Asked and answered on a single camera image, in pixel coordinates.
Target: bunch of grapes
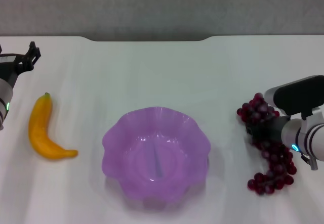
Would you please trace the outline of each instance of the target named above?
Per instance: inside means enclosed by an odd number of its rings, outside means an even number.
[[[246,124],[258,124],[275,117],[279,112],[268,106],[261,93],[255,94],[249,103],[244,103],[237,114]],[[274,190],[281,190],[285,185],[291,185],[294,179],[291,175],[297,172],[292,161],[293,154],[282,142],[274,142],[267,139],[253,139],[251,143],[261,151],[261,156],[269,163],[266,174],[260,172],[254,175],[254,179],[248,181],[248,188],[258,195],[273,194]]]

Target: toy banana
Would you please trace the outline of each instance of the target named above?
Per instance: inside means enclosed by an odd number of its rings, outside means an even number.
[[[28,134],[32,147],[38,154],[50,160],[76,157],[76,150],[65,150],[47,136],[51,112],[51,95],[45,93],[36,101],[29,119]]]

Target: gray wall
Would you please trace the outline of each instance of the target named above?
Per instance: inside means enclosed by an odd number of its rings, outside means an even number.
[[[0,35],[198,40],[323,34],[324,0],[0,0]]]

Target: plastic bowl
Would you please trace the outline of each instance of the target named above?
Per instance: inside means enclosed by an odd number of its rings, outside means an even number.
[[[132,199],[176,201],[207,176],[209,140],[193,118],[172,109],[129,112],[102,143],[102,171]]]

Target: table surface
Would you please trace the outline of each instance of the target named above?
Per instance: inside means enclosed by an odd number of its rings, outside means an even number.
[[[324,74],[324,36],[219,36],[194,42],[94,42],[82,37],[0,37],[3,53],[42,57],[19,76],[0,132],[1,224],[324,223],[324,163],[294,153],[295,183],[272,196],[247,181],[267,164],[246,144],[237,108],[256,92]],[[78,149],[51,162],[30,146],[28,119],[49,92],[49,136]],[[125,113],[149,106],[192,116],[212,144],[206,183],[169,205],[124,197],[101,171],[102,137]]]

